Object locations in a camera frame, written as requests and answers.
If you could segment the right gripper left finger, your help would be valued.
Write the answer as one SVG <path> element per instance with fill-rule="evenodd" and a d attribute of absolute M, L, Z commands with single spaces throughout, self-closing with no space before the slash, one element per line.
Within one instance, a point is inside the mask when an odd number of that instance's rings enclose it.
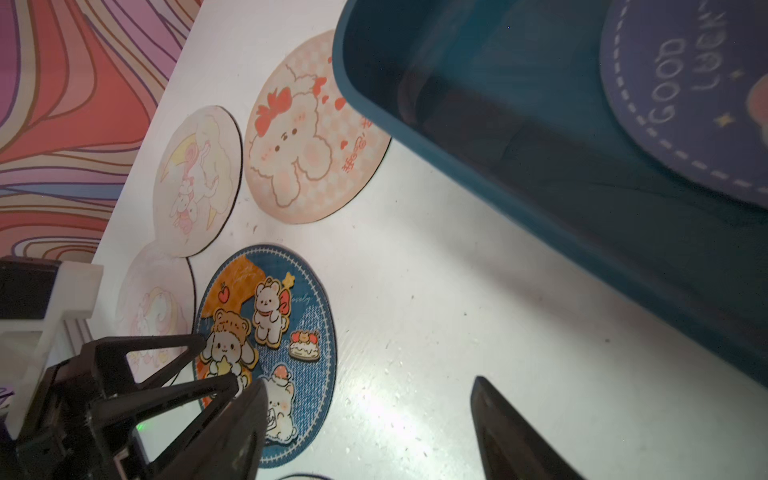
<path fill-rule="evenodd" d="M 263 380 L 222 403 L 218 395 L 153 463 L 157 479 L 253 479 L 266 443 Z"/>

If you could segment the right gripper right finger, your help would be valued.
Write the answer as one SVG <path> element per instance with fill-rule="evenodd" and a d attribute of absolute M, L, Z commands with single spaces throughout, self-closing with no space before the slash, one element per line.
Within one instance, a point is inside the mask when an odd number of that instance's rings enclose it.
<path fill-rule="evenodd" d="M 475 378 L 470 404 L 487 479 L 581 477 L 485 377 Z"/>

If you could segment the purple good luck bunny coaster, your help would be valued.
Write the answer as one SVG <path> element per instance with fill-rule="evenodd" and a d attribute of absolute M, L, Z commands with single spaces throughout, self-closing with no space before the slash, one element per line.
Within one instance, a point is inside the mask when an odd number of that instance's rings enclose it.
<path fill-rule="evenodd" d="M 600 71 L 615 117 L 658 163 L 766 207 L 766 2 L 614 1 Z"/>

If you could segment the blue denim bears moon coaster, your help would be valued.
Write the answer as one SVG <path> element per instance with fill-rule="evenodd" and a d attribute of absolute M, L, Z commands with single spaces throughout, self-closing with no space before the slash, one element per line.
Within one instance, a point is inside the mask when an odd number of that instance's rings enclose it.
<path fill-rule="evenodd" d="M 266 388 L 262 467 L 303 453 L 327 418 L 337 376 L 330 302 L 309 264 L 274 244 L 237 251 L 209 281 L 193 330 L 206 340 L 195 379 L 233 374 L 241 388 Z"/>

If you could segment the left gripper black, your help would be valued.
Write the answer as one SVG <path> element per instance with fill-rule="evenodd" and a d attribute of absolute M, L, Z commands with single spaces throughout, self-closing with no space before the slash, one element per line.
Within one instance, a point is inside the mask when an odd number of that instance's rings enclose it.
<path fill-rule="evenodd" d="M 48 368 L 18 438 L 1 436 L 2 478 L 157 479 L 153 463 L 188 426 L 155 459 L 138 426 L 203 398 L 227 404 L 238 391 L 231 374 L 171 384 L 204 346 L 197 334 L 107 337 Z"/>

